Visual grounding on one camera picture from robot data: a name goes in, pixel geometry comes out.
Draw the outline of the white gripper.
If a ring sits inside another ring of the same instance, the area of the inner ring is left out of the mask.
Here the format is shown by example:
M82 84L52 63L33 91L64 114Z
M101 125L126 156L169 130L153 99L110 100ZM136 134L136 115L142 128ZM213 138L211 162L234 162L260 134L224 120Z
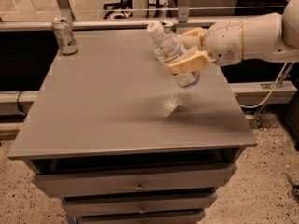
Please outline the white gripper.
M214 63L218 66L239 64L243 58L241 21L214 23L207 30L198 27L178 36L187 55L167 66L171 74L199 72Z

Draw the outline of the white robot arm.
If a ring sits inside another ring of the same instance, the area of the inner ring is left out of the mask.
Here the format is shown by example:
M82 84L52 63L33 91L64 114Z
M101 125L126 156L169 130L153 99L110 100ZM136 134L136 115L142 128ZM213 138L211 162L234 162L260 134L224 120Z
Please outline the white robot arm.
M228 66L243 60L299 62L299 0L290 0L282 14L216 22L179 36L191 56L167 66L173 75L197 72L210 64Z

